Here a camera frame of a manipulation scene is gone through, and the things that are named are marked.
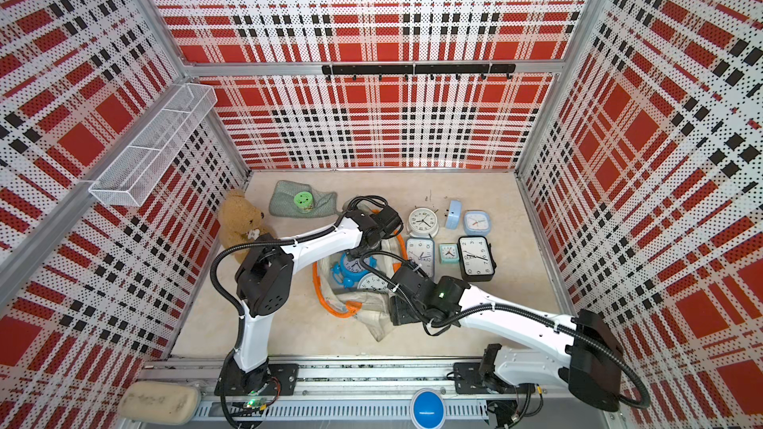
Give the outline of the white round alarm clock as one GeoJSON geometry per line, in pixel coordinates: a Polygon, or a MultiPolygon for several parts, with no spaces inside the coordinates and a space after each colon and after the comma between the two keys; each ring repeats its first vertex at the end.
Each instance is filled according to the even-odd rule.
{"type": "Polygon", "coordinates": [[[414,238],[435,238],[439,232],[439,220],[434,210],[415,208],[407,219],[409,234],[414,238]]]}

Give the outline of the cream canvas tote bag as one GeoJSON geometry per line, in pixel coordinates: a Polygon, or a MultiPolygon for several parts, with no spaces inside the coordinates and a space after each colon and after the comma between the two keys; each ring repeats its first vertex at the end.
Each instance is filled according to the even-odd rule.
{"type": "MultiPolygon", "coordinates": [[[[377,268],[374,270],[391,278],[401,268],[397,258],[407,257],[404,246],[400,236],[392,242],[383,242],[383,254],[370,256],[377,260],[377,268]]],[[[389,291],[381,293],[338,288],[331,277],[331,268],[344,253],[348,252],[335,253],[312,264],[312,283],[318,302],[333,317],[345,321],[355,320],[363,324],[377,342],[383,341],[393,331],[389,291]]]]}

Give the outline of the blue square alarm clock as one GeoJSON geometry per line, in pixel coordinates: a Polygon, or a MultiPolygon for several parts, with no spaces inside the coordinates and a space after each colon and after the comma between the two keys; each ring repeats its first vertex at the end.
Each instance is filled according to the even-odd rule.
{"type": "Polygon", "coordinates": [[[435,276],[435,242],[431,238],[409,238],[407,256],[429,277],[435,276]]]}

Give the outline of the teal alarm clock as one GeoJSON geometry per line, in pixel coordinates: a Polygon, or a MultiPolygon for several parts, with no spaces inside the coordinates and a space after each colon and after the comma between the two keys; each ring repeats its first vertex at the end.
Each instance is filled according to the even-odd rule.
{"type": "Polygon", "coordinates": [[[439,255],[442,264],[457,264],[460,261],[458,245],[456,243],[439,244],[439,255]]]}

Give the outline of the light blue alarm clock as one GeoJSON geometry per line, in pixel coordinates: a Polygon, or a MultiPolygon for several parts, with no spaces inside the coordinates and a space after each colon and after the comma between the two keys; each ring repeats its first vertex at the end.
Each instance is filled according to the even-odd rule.
{"type": "Polygon", "coordinates": [[[445,228],[457,230],[461,220],[463,206],[459,200],[451,200],[445,215],[445,228]]]}

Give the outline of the black rectangular alarm clock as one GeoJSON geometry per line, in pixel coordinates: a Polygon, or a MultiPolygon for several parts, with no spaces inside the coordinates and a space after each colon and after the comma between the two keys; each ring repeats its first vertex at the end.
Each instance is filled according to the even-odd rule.
{"type": "Polygon", "coordinates": [[[457,242],[461,277],[467,282],[491,281],[497,264],[485,236],[461,236],[457,242]]]}

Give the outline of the white blue oval clock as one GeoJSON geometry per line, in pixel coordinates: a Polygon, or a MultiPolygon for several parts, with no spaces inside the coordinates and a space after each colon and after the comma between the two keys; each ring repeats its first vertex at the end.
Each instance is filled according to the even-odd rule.
{"type": "Polygon", "coordinates": [[[485,211],[468,210],[463,216],[463,228],[467,236],[488,236],[492,230],[491,218],[485,211]]]}

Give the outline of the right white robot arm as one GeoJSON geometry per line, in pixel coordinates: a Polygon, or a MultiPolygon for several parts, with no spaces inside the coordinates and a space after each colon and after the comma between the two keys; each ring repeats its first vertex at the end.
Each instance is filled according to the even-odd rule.
{"type": "Polygon", "coordinates": [[[485,379],[505,385],[565,386],[578,400],[603,411],[621,406],[646,410],[649,389],[624,358],[614,333],[595,312],[575,316],[538,311],[489,294],[451,276],[434,281],[405,262],[385,279],[385,290],[409,319],[432,337],[453,327],[474,329],[540,353],[522,363],[498,344],[486,349],[485,379]]]}

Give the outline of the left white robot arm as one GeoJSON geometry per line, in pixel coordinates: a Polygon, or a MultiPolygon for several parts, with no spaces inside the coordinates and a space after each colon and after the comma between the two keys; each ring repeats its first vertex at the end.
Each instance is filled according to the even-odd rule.
{"type": "Polygon", "coordinates": [[[236,309],[238,333],[223,363],[215,395],[247,395],[268,385],[273,315],[288,300],[296,272],[336,253],[363,257],[402,230],[403,220],[385,198],[359,196],[346,205],[336,222],[319,230],[291,238],[265,234],[221,251],[211,263],[210,282],[236,309]],[[232,293],[222,286],[218,268],[240,251],[246,255],[234,275],[236,291],[232,293]]]}

